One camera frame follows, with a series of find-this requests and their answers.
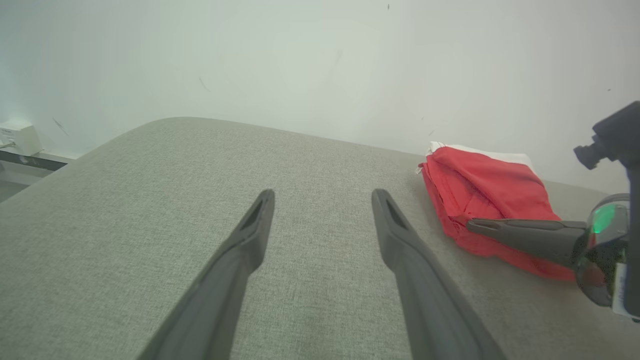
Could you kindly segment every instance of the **red cloth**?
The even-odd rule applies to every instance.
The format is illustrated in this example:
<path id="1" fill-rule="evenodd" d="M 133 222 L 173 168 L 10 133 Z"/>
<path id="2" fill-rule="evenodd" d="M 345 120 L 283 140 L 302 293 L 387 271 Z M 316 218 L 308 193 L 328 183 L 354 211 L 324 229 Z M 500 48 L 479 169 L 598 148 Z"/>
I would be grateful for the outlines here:
<path id="1" fill-rule="evenodd" d="M 568 268 L 471 233 L 465 226 L 472 218 L 560 220 L 542 181 L 527 165 L 441 147 L 420 166 L 444 232 L 460 247 L 549 279 L 575 279 Z"/>

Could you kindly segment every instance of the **gray fabric surface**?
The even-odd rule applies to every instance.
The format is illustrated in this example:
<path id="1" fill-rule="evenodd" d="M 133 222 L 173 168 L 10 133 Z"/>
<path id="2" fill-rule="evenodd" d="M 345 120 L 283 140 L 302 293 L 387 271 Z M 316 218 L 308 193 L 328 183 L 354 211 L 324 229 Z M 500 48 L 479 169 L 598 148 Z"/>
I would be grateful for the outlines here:
<path id="1" fill-rule="evenodd" d="M 276 191 L 232 357 L 408 359 L 371 191 L 385 188 L 512 359 L 630 359 L 640 328 L 575 284 L 446 238 L 422 156 L 211 119 L 126 133 L 0 204 L 0 358 L 136 357 L 262 189 Z M 580 220 L 604 195 L 547 183 Z"/>

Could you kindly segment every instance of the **white wall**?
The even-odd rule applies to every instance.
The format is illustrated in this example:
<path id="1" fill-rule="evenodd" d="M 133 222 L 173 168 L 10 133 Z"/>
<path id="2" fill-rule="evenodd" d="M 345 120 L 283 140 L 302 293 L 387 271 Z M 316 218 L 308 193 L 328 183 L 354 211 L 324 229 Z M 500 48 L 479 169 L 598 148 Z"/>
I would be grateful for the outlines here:
<path id="1" fill-rule="evenodd" d="M 0 0 L 0 119 L 67 156 L 177 116 L 416 154 L 438 140 L 622 191 L 619 164 L 588 172 L 572 149 L 640 99 L 639 14 L 638 0 Z"/>

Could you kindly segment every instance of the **electrical outlet box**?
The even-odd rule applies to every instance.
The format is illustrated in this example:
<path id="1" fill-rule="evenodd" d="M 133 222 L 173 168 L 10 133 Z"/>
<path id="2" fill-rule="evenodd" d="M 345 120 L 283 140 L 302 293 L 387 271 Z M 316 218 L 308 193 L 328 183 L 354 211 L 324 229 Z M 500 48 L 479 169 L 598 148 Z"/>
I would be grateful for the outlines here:
<path id="1" fill-rule="evenodd" d="M 0 124 L 0 140 L 3 145 L 15 143 L 15 147 L 3 149 L 15 154 L 31 156 L 42 151 L 36 129 L 25 120 L 15 119 Z"/>

